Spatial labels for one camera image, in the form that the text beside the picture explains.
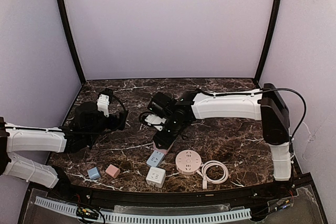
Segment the light blue power strip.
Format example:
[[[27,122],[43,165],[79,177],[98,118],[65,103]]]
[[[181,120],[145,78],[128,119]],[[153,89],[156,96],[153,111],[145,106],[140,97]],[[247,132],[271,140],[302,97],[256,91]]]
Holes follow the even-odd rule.
[[[159,167],[164,158],[164,153],[160,151],[154,151],[146,161],[146,164],[148,167]]]

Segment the small pink plug adapter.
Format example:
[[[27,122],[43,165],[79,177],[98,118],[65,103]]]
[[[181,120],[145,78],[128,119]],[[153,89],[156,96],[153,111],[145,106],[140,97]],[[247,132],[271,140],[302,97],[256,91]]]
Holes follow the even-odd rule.
[[[106,170],[105,173],[111,176],[112,178],[117,178],[120,174],[120,168],[110,164]]]

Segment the pink cube socket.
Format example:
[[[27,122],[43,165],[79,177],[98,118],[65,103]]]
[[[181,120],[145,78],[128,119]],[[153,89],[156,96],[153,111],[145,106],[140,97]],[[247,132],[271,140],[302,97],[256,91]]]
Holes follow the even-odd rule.
[[[163,148],[162,146],[157,147],[156,143],[153,142],[153,149],[155,151],[163,153],[164,155],[166,155],[170,151],[170,149],[172,148],[172,146],[173,146],[173,144],[171,144],[168,148]]]

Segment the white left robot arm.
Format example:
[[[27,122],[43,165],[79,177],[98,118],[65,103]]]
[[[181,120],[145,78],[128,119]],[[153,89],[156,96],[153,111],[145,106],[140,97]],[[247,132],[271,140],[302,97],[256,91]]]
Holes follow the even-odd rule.
[[[40,164],[19,152],[76,153],[92,148],[99,136],[123,130],[127,116],[126,109],[113,115],[108,105],[85,102],[75,109],[75,117],[68,126],[33,128],[1,120],[1,174],[47,188],[67,184],[69,179],[61,168]]]

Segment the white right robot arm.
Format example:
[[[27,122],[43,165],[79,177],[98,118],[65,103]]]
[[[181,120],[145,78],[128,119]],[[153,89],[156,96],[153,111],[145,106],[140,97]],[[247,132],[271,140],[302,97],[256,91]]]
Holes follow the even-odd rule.
[[[271,150],[274,179],[288,181],[292,176],[292,139],[289,109],[281,88],[271,83],[262,89],[215,93],[201,89],[186,91],[179,99],[156,93],[148,110],[139,117],[142,124],[156,128],[153,144],[167,151],[186,127],[196,120],[242,118],[262,122],[263,139]]]

